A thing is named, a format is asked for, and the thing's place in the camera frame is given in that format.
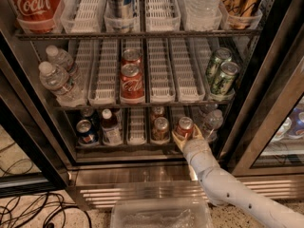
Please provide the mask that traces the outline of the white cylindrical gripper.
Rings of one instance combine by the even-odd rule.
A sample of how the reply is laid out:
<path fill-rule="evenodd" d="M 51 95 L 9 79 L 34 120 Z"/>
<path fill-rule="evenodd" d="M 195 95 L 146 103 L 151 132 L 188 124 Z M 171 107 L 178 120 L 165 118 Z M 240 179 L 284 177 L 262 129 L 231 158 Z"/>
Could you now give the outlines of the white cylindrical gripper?
<path fill-rule="evenodd" d="M 198 179 L 205 171 L 219 167 L 208 141 L 203 139 L 200 128 L 196 124 L 193 128 L 193 140 L 188 141 L 175 131 L 172 132 L 172 137 L 179 150 L 183 150 L 183 156 L 193 168 Z"/>

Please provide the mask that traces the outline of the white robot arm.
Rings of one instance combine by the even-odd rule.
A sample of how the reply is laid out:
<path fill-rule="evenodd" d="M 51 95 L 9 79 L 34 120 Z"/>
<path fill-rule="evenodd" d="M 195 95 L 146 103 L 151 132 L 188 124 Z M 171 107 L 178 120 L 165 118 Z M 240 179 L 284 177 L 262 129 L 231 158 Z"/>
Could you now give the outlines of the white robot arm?
<path fill-rule="evenodd" d="M 222 169 L 196 125 L 189 139 L 176 130 L 172 131 L 172 137 L 213 205 L 232 204 L 267 228 L 304 228 L 302 214 L 261 196 Z"/>

